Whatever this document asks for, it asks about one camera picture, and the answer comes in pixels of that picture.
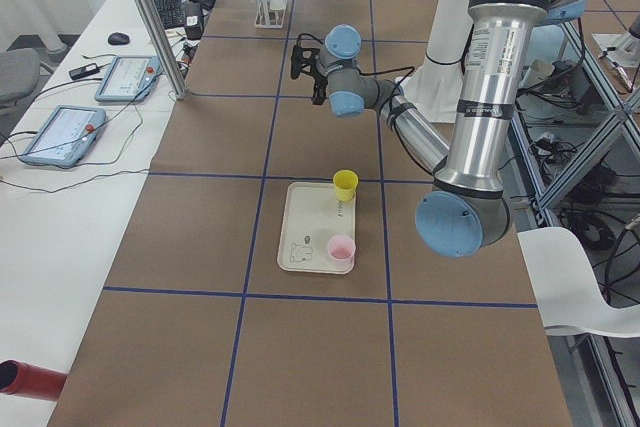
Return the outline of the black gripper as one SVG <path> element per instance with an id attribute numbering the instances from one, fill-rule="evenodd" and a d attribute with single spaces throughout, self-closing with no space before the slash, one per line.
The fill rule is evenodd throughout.
<path id="1" fill-rule="evenodd" d="M 313 84 L 313 105 L 323 105 L 327 95 L 328 81 L 324 74 L 321 74 L 317 62 L 320 57 L 319 48 L 305 48 L 294 45 L 290 57 L 290 76 L 298 79 L 302 74 L 312 77 Z"/>

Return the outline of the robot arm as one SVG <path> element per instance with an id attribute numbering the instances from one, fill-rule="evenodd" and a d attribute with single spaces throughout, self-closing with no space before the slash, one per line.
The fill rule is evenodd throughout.
<path id="1" fill-rule="evenodd" d="M 416 210 L 423 242 L 447 257 L 470 256 L 500 240 L 511 213 L 499 176 L 499 154 L 515 111 L 520 73 L 533 28 L 579 18 L 586 0 L 469 0 L 472 29 L 453 136 L 444 138 L 404 97 L 401 86 L 365 76 L 352 26 L 334 27 L 319 48 L 295 46 L 291 74 L 314 80 L 315 104 L 339 118 L 372 109 L 433 176 Z"/>

